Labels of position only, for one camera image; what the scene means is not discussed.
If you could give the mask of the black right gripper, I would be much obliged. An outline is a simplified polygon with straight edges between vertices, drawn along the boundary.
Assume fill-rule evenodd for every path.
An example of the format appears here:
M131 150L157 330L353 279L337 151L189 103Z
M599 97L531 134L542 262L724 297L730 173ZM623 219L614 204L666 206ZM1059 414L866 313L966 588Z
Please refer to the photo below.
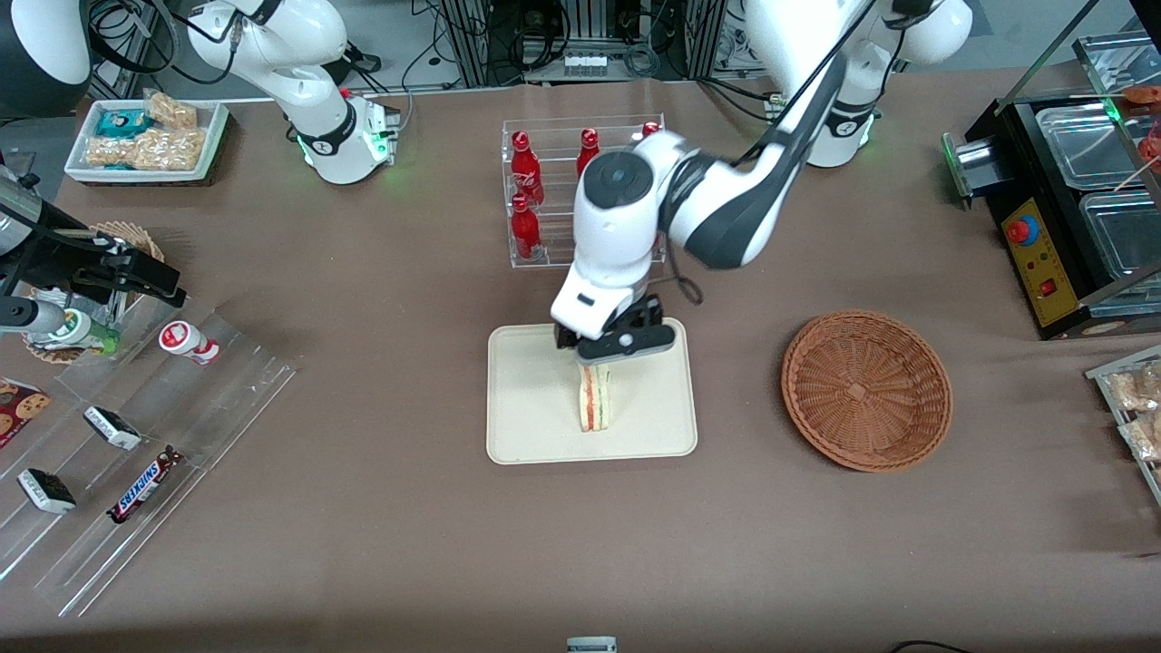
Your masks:
M120 321L129 292L174 308L187 301L179 271L140 249L123 251L113 234L82 229L79 220L59 210L29 218L3 204L3 218L26 228L24 238L3 252L3 293L15 292L20 284L65 289L91 303L91 314L100 321ZM108 257L116 257L116 270L107 264Z

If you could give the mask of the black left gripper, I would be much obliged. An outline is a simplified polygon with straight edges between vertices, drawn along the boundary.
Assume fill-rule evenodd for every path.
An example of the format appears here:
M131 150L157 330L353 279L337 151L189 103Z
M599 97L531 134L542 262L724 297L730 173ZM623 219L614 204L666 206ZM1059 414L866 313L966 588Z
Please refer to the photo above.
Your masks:
M662 353L668 351L668 324L659 297L646 295L630 303L620 315L604 326L596 339L580 337L567 326L555 324L554 344L557 350L575 350L575 360L589 367L586 353Z

